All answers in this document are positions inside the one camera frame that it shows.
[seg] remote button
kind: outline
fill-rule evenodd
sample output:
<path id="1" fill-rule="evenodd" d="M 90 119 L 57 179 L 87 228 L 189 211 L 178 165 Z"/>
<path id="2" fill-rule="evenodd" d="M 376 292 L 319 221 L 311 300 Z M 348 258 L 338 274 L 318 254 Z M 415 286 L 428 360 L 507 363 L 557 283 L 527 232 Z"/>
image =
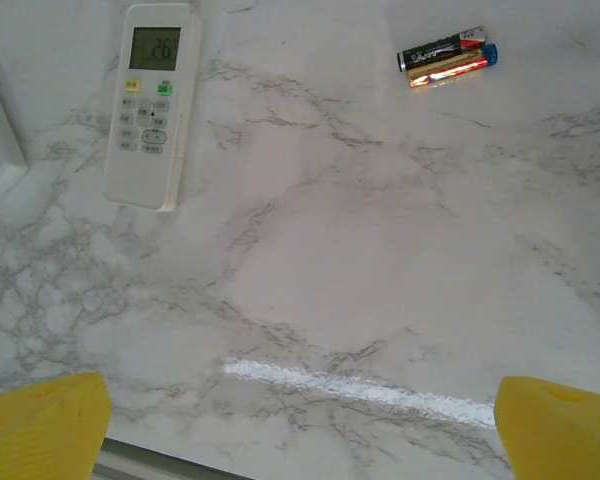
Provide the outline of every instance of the remote button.
<path id="1" fill-rule="evenodd" d="M 135 152 L 138 149 L 138 144 L 136 142 L 131 142 L 127 140 L 123 140 L 118 143 L 120 150 L 128 150 L 129 152 Z"/>
<path id="2" fill-rule="evenodd" d="M 125 125 L 133 125 L 133 115 L 130 113 L 123 113 L 120 115 L 120 123 Z"/>
<path id="3" fill-rule="evenodd" d="M 167 128 L 167 117 L 155 117 L 153 126 L 157 128 Z"/>
<path id="4" fill-rule="evenodd" d="M 154 155 L 160 155 L 162 153 L 162 147 L 159 145 L 143 145 L 142 151 L 144 153 L 153 153 Z"/>
<path id="5" fill-rule="evenodd" d="M 168 82 L 158 85 L 158 95 L 161 97 L 170 97 L 173 93 L 173 85 Z"/>
<path id="6" fill-rule="evenodd" d="M 141 88 L 142 81 L 136 78 L 130 78 L 124 82 L 124 89 L 127 92 L 139 92 Z"/>
<path id="7" fill-rule="evenodd" d="M 153 105 L 153 111 L 156 113 L 167 113 L 169 111 L 170 104 L 166 100 L 158 100 Z"/>
<path id="8" fill-rule="evenodd" d="M 138 138 L 138 131 L 135 128 L 123 128 L 120 130 L 120 136 L 129 140 Z"/>
<path id="9" fill-rule="evenodd" d="M 167 134 L 164 132 L 157 132 L 155 130 L 145 130 L 142 132 L 142 141 L 146 143 L 158 143 L 162 145 L 167 141 Z"/>
<path id="10" fill-rule="evenodd" d="M 138 125 L 148 127 L 151 125 L 151 113 L 153 113 L 153 102 L 147 98 L 143 98 L 138 103 Z"/>
<path id="11" fill-rule="evenodd" d="M 135 108 L 136 106 L 136 99 L 133 97 L 124 97 L 122 99 L 122 106 L 124 108 Z"/>

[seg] white marble surface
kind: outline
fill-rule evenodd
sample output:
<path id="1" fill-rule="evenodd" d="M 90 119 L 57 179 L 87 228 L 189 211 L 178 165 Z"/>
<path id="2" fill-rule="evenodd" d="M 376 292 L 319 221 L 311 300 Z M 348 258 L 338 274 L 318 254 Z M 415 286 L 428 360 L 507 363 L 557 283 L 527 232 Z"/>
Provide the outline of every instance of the white marble surface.
<path id="1" fill-rule="evenodd" d="M 503 376 L 600 392 L 600 2 L 203 1 L 170 214 L 101 194 L 128 3 L 0 0 L 0 390 L 99 370 L 109 436 L 261 480 L 511 479 Z"/>

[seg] battery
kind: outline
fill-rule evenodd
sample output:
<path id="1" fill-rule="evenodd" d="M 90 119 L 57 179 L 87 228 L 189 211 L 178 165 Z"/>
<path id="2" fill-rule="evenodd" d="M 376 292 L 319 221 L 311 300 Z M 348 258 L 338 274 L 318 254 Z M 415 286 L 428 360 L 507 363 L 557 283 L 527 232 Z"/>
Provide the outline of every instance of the battery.
<path id="1" fill-rule="evenodd" d="M 472 28 L 447 38 L 427 43 L 398 53 L 398 68 L 401 72 L 439 62 L 462 52 L 479 48 L 487 43 L 483 27 Z"/>
<path id="2" fill-rule="evenodd" d="M 407 71 L 411 87 L 421 87 L 446 78 L 473 72 L 498 63 L 498 49 L 493 43 L 461 53 L 436 63 Z"/>

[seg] green button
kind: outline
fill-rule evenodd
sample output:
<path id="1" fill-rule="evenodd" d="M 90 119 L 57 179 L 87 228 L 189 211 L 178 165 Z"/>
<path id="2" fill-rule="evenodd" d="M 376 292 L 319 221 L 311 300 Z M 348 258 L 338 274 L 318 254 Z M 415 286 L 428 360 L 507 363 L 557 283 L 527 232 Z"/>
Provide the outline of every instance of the green button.
<path id="1" fill-rule="evenodd" d="M 173 85 L 171 84 L 163 84 L 158 85 L 158 95 L 163 97 L 169 97 L 173 93 Z"/>

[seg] yellow button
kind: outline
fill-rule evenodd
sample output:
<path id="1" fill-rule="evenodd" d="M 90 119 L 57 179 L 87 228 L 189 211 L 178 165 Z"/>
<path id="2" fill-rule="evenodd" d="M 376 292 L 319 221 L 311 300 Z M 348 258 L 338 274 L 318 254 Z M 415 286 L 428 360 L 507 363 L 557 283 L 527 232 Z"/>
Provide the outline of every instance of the yellow button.
<path id="1" fill-rule="evenodd" d="M 135 78 L 131 78 L 124 82 L 124 89 L 127 92 L 139 92 L 142 88 L 142 81 Z"/>

